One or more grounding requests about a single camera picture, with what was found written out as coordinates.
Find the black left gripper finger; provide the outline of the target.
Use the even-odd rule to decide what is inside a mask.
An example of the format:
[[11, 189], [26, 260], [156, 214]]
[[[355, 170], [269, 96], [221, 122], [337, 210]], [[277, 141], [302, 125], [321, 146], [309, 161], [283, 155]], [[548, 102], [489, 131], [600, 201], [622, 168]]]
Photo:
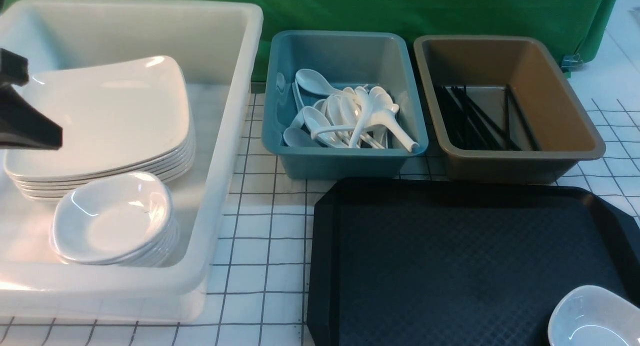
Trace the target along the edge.
[[0, 49], [0, 85], [25, 86], [29, 82], [27, 58], [6, 49]]
[[32, 107], [11, 85], [2, 84], [0, 90], [0, 149], [62, 147], [62, 127]]

